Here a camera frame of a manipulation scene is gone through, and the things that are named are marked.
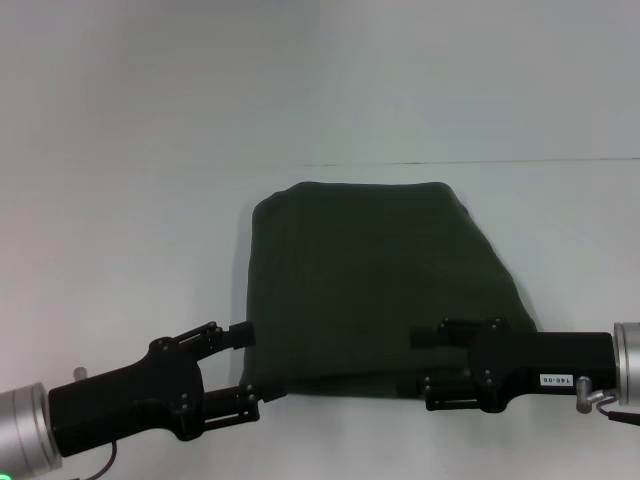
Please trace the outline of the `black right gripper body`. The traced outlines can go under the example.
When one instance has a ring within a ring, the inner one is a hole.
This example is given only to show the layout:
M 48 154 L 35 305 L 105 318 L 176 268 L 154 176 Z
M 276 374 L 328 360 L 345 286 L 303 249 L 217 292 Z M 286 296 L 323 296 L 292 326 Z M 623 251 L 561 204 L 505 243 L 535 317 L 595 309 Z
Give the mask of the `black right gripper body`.
M 501 413 L 523 395 L 575 395 L 582 377 L 595 390 L 617 386 L 613 339 L 602 332 L 524 332 L 499 319 L 468 346 L 472 407 Z

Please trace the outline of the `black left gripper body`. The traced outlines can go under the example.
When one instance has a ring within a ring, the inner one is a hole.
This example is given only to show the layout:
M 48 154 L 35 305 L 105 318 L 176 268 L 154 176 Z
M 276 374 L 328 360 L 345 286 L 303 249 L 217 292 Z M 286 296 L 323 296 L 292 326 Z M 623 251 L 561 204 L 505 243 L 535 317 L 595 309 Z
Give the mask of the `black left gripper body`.
M 201 436 L 198 361 L 218 352 L 217 328 L 210 322 L 156 339 L 127 367 L 51 390 L 50 422 L 60 454 L 70 457 L 151 429 L 168 430 L 181 441 Z

